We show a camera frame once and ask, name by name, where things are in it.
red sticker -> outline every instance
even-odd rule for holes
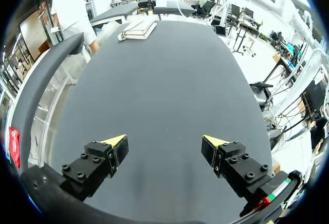
[[[14,128],[9,128],[10,140],[9,140],[9,152],[16,166],[21,168],[20,161],[20,131]]]

black armrest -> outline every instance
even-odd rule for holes
[[[273,87],[273,85],[258,82],[258,83],[250,84],[250,87],[271,88]]]

black bolt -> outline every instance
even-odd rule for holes
[[[250,157],[250,156],[249,156],[248,153],[244,153],[243,156],[242,156],[243,159],[248,159],[249,157]]]
[[[232,157],[231,160],[230,160],[230,163],[231,164],[236,164],[237,162],[237,158],[236,157]]]
[[[65,172],[70,171],[70,167],[69,167],[69,165],[67,165],[67,164],[62,165],[62,169],[63,169],[63,171],[65,171]]]
[[[82,153],[82,154],[81,154],[81,159],[87,159],[87,157],[88,157],[88,156],[87,156],[86,153]]]
[[[93,158],[93,163],[99,163],[100,161],[101,161],[101,159],[99,159],[99,157]]]
[[[79,180],[83,180],[83,179],[85,178],[84,173],[78,172],[78,173],[77,173],[77,178],[78,178]]]
[[[262,167],[261,167],[262,172],[267,171],[267,169],[268,169],[268,165],[266,165],[266,164],[262,165]]]
[[[253,173],[247,173],[246,174],[246,179],[251,180],[251,179],[254,178],[254,176],[255,176],[255,174],[253,174]]]

gray shorts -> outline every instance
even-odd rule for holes
[[[73,25],[69,26],[63,31],[65,39],[68,39],[71,36],[74,36],[82,32],[83,32],[84,40],[87,45],[90,45],[92,42],[96,40],[96,34],[88,18],[84,18],[78,22],[75,22]]]

workbench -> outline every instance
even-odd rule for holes
[[[127,134],[127,157],[86,204],[134,220],[229,223],[246,201],[215,176],[202,137],[238,140],[271,168],[261,110],[210,27],[156,23],[148,39],[123,42],[121,25],[94,54],[58,121],[50,166],[60,172],[90,141]]]

